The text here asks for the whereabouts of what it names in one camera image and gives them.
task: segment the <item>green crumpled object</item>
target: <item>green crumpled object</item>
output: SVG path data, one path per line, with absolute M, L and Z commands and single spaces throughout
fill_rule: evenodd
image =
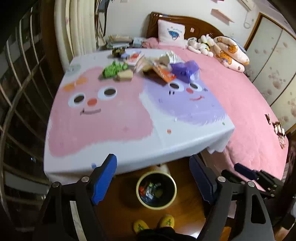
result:
M 110 78 L 113 76 L 116 76 L 118 72 L 126 70 L 128 68 L 127 63 L 121 64 L 116 63 L 116 61 L 113 61 L 113 63 L 106 68 L 104 68 L 102 74 L 104 78 Z

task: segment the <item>bed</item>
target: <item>bed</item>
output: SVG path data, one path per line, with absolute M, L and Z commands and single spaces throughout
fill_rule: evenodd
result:
M 185 39 L 200 38 L 211 33 L 212 38 L 223 34 L 211 24 L 202 20 L 151 12 L 146 37 L 150 48 L 174 51 L 184 61 L 195 60 L 201 69 L 201 79 L 210 88 L 230 116 L 235 131 L 222 153 L 202 152 L 206 164 L 216 172 L 223 169 L 234 171 L 234 164 L 241 163 L 250 169 L 265 170 L 281 179 L 287 152 L 281 149 L 279 139 L 269 125 L 264 114 L 270 113 L 271 121 L 277 121 L 270 106 L 243 74 L 225 68 L 215 58 L 193 53 L 187 49 L 158 44 L 159 19 L 185 25 Z

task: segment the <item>shoe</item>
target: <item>shoe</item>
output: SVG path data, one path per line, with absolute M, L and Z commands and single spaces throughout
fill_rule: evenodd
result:
M 174 228 L 175 225 L 175 219 L 172 215 L 166 215 L 159 221 L 159 227 L 171 227 Z
M 143 220 L 139 219 L 133 223 L 133 230 L 136 234 L 145 229 L 149 229 L 149 227 Z

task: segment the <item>purple plastic bag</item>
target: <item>purple plastic bag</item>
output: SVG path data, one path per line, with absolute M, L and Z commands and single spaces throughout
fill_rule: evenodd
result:
M 172 67 L 172 73 L 177 78 L 185 83 L 199 80 L 199 66 L 194 60 L 190 60 L 186 63 L 170 64 Z

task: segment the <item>silver bolt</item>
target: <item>silver bolt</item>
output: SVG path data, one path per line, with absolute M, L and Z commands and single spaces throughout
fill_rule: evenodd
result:
M 252 188 L 253 188 L 253 187 L 255 186 L 255 183 L 253 183 L 253 182 L 249 181 L 249 182 L 248 182 L 248 185 L 249 185 L 250 187 L 252 187 Z
M 83 177 L 83 178 L 81 178 L 81 181 L 83 183 L 87 183 L 89 181 L 89 177 Z
M 52 184 L 52 187 L 53 188 L 57 188 L 59 186 L 59 182 L 54 182 L 53 184 Z
M 219 176 L 217 179 L 221 183 L 224 183 L 226 181 L 225 177 L 222 177 L 222 176 Z

